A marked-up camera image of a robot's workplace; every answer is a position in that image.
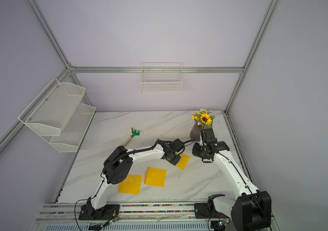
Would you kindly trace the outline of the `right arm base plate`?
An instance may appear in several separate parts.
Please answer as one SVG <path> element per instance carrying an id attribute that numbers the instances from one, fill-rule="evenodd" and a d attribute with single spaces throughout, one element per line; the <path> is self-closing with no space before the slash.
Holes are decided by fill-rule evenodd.
<path id="1" fill-rule="evenodd" d="M 211 195 L 206 203 L 194 204 L 195 218 L 231 218 L 234 203 L 235 201 L 228 199 L 224 194 Z"/>

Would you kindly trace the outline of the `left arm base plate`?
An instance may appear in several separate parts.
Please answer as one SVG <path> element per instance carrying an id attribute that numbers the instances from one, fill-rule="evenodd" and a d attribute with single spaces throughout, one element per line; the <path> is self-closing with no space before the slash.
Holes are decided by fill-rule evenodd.
<path id="1" fill-rule="evenodd" d="M 92 211 L 88 208 L 88 205 L 82 205 L 77 218 L 79 220 L 112 220 L 118 217 L 120 207 L 120 205 L 105 205 L 101 209 Z"/>

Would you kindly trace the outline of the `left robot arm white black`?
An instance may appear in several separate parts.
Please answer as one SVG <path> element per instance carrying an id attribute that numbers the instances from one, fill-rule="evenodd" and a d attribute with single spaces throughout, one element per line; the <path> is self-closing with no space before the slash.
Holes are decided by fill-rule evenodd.
<path id="1" fill-rule="evenodd" d="M 163 159 L 175 166 L 180 161 L 180 155 L 185 147 L 185 142 L 180 139 L 174 141 L 158 139 L 152 146 L 139 149 L 127 149 L 123 145 L 117 147 L 103 164 L 101 183 L 95 194 L 87 199 L 84 214 L 90 219 L 103 217 L 112 187 L 127 178 L 133 164 Z"/>

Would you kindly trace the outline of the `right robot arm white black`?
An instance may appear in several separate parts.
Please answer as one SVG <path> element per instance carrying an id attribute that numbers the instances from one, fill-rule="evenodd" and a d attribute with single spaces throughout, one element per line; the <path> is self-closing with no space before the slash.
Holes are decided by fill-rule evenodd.
<path id="1" fill-rule="evenodd" d="M 215 163 L 232 187 L 234 199 L 224 194 L 208 197 L 206 203 L 195 204 L 197 218 L 219 218 L 224 215 L 233 222 L 238 231 L 258 231 L 271 228 L 272 200 L 268 192 L 260 191 L 235 163 L 230 148 L 218 141 L 212 129 L 201 132 L 200 143 L 192 149 L 195 157 L 204 163 Z"/>

